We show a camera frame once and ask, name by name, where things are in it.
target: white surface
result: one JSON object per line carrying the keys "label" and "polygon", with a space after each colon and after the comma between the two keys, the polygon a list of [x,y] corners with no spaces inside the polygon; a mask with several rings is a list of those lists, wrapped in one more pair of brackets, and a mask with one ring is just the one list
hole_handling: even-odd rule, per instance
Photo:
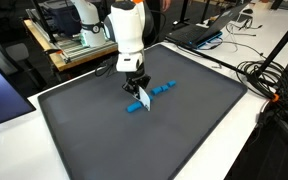
{"label": "white surface", "polygon": [[[255,33],[257,37],[236,36],[236,39],[238,43],[248,44],[267,56],[288,29],[288,11],[254,10],[253,26],[260,24],[263,24],[261,29],[245,32]],[[213,62],[179,50],[173,44],[162,44],[207,67],[216,66]],[[245,60],[259,60],[259,56],[252,50],[238,48],[234,52],[234,45],[222,44],[214,50],[204,52],[232,65]],[[276,62],[287,65],[288,44],[280,52]],[[227,68],[213,69],[236,79],[235,73]],[[68,179],[41,114],[37,95],[29,100],[37,108],[35,112],[0,125],[0,180]],[[248,92],[225,116],[176,179],[223,179],[255,127],[257,114],[265,101]]]}

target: laptop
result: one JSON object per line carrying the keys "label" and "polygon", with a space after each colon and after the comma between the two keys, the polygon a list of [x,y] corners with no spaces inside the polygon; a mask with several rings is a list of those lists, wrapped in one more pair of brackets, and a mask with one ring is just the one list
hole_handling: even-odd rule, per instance
{"label": "laptop", "polygon": [[238,16],[247,4],[248,3],[244,3],[224,11],[209,28],[190,24],[166,34],[165,39],[179,45],[186,45],[193,49],[198,49],[206,42],[221,36],[221,30],[234,17]]}

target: keyboard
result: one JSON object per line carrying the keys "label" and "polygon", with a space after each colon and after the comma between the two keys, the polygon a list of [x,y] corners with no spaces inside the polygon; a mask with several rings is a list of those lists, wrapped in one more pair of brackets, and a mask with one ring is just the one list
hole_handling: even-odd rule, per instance
{"label": "keyboard", "polygon": [[201,37],[205,31],[207,31],[207,28],[201,28],[201,27],[192,28],[191,26],[188,28],[183,28],[180,31],[173,33],[172,35],[181,39],[183,42],[192,42]]}

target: table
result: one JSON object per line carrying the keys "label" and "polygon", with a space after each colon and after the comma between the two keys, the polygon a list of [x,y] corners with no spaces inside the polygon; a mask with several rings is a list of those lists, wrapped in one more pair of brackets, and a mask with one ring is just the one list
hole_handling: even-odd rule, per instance
{"label": "table", "polygon": [[[288,11],[254,9],[253,25],[258,26],[260,24],[263,24],[261,29],[247,30],[248,33],[255,33],[256,37],[236,36],[236,39],[239,43],[248,44],[263,52],[264,55],[268,55],[288,29]],[[226,31],[224,31],[223,38],[229,40],[225,36],[227,36]],[[206,59],[180,50],[174,44],[163,42],[162,45],[206,67],[212,68],[216,65]],[[237,65],[245,60],[259,60],[259,56],[248,48],[239,47],[237,52],[234,50],[233,45],[222,44],[216,49],[204,53],[232,65]],[[284,67],[287,65],[288,44],[275,61]],[[235,73],[227,68],[212,69],[236,79]],[[0,125],[1,180],[68,179],[41,114],[37,102],[38,95],[29,98],[37,108],[36,111]],[[246,93],[214,129],[175,179],[223,179],[256,126],[257,114],[266,102],[267,100],[251,92]]]}
{"label": "table", "polygon": [[[54,49],[54,46],[46,39],[46,37],[43,35],[43,32],[41,29],[38,28],[38,26],[30,19],[24,20],[24,25],[26,29],[32,34],[32,36],[36,39],[36,41],[40,44],[40,46],[43,48],[43,50],[48,50],[48,49]],[[81,65],[83,63],[86,63],[88,61],[94,60],[96,58],[102,57],[104,55],[113,53],[117,51],[117,45],[110,45],[110,46],[105,46],[103,45],[103,48],[100,50],[89,54],[88,56],[81,57],[77,60],[71,61],[69,63],[65,63],[63,58],[56,54],[50,54],[49,58],[52,62],[52,64],[56,67],[56,70],[59,72],[63,72],[65,70],[74,68],[78,65]]]}

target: cable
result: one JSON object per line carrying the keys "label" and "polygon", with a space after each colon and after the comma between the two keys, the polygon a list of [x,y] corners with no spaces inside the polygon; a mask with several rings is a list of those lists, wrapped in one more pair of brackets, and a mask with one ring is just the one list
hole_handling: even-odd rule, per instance
{"label": "cable", "polygon": [[107,72],[106,77],[109,77],[109,76],[115,74],[115,72],[113,72],[112,74],[110,74],[110,73],[114,69],[116,63],[117,63],[117,59],[114,59],[114,57],[111,57],[110,59],[103,61],[101,64],[99,64],[95,68],[95,72],[94,72],[95,76],[96,77],[103,76],[106,72]]}
{"label": "cable", "polygon": [[227,30],[227,32],[229,33],[229,34],[232,34],[232,35],[244,35],[244,36],[256,36],[256,34],[247,34],[247,33],[234,33],[233,32],[233,24],[227,24],[226,26],[225,26],[225,28],[226,28],[226,30]]}
{"label": "cable", "polygon": [[[237,26],[237,25],[232,24],[232,23],[228,23],[228,24],[231,25],[231,26],[234,26],[234,27],[236,27],[236,28],[239,28],[239,29],[245,28],[245,27],[243,27],[243,26]],[[259,29],[259,28],[261,28],[261,27],[263,27],[263,25],[259,25],[258,27],[247,27],[247,28],[245,28],[245,29]]]}
{"label": "cable", "polygon": [[[240,74],[236,73],[236,75],[240,82],[248,86],[251,91],[272,102],[273,107],[277,109],[274,116],[278,116],[278,118],[286,117],[286,110],[288,109],[288,73],[276,62],[272,62],[264,72],[259,72],[259,67],[263,62],[245,61],[237,66],[238,69],[244,72],[252,88],[241,80]],[[277,90],[273,91],[267,85],[267,82],[275,84]]]}
{"label": "cable", "polygon": [[231,40],[235,43],[234,44],[234,46],[235,46],[235,51],[234,52],[236,52],[236,51],[238,51],[238,47],[237,47],[237,41],[236,41],[236,39],[235,39],[235,34],[233,33],[233,27],[231,27],[231,31],[229,31],[228,29],[227,29],[227,31],[228,32],[232,32],[232,33],[229,33],[229,35],[230,35],[230,37],[231,37]]}
{"label": "cable", "polygon": [[256,49],[252,48],[251,46],[245,45],[245,44],[240,44],[240,43],[235,43],[235,42],[230,42],[230,41],[223,41],[222,43],[228,43],[228,44],[235,44],[235,45],[239,45],[239,46],[243,46],[243,47],[247,47],[251,50],[253,50],[254,52],[256,52],[258,55],[260,55],[261,57],[265,58],[265,56],[263,56],[263,53],[258,52]]}
{"label": "cable", "polygon": [[160,30],[159,30],[159,32],[157,34],[156,34],[155,26],[154,26],[156,36],[155,36],[153,42],[151,42],[151,44],[149,46],[153,45],[156,42],[157,38],[159,38],[159,36],[160,36],[161,32],[163,31],[163,29],[165,27],[165,24],[166,24],[166,16],[165,16],[164,13],[162,13],[160,11],[155,11],[155,10],[150,10],[150,11],[152,13],[158,13],[158,14],[162,15],[162,17],[164,18],[164,21],[163,21],[162,27],[160,27]]}
{"label": "cable", "polygon": [[258,128],[258,133],[257,133],[256,138],[248,146],[250,147],[252,144],[254,144],[258,140],[260,135],[261,135],[261,128]]}

